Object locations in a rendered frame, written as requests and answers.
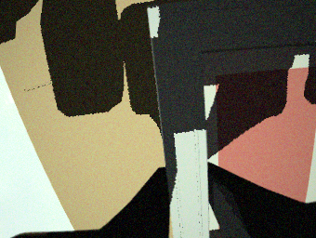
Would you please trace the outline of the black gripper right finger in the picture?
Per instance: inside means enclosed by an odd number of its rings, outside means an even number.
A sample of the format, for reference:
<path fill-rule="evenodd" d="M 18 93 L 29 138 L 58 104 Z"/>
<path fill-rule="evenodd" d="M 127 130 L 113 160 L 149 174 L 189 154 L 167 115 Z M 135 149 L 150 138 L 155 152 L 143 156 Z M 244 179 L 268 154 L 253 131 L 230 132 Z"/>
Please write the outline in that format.
<path fill-rule="evenodd" d="M 223 238 L 316 238 L 316 201 L 299 202 L 207 162 L 208 202 Z"/>

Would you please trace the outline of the orange flat board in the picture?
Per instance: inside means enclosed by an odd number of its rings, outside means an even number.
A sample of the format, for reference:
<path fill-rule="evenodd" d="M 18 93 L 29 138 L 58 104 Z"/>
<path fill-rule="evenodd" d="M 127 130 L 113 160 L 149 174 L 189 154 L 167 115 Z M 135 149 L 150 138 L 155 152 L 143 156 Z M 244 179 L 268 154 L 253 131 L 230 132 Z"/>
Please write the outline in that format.
<path fill-rule="evenodd" d="M 0 0 L 0 68 L 75 231 L 165 167 L 147 8 L 182 1 Z"/>

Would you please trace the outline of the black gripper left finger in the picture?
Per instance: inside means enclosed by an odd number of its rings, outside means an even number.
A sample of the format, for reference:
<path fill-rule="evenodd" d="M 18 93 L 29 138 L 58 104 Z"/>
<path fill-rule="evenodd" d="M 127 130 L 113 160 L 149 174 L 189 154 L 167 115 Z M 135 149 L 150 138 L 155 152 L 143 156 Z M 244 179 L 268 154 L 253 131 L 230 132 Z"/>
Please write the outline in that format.
<path fill-rule="evenodd" d="M 11 238 L 168 238 L 170 200 L 165 167 L 151 175 L 135 197 L 100 229 L 33 231 Z"/>

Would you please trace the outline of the grey picture frame with red picture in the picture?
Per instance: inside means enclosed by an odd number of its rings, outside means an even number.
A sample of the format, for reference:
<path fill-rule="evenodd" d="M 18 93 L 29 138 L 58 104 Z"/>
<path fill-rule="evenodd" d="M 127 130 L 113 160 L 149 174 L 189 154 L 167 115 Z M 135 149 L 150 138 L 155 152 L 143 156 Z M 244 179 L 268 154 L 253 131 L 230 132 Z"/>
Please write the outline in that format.
<path fill-rule="evenodd" d="M 207 162 L 316 201 L 316 0 L 147 8 L 173 238 L 223 238 Z"/>

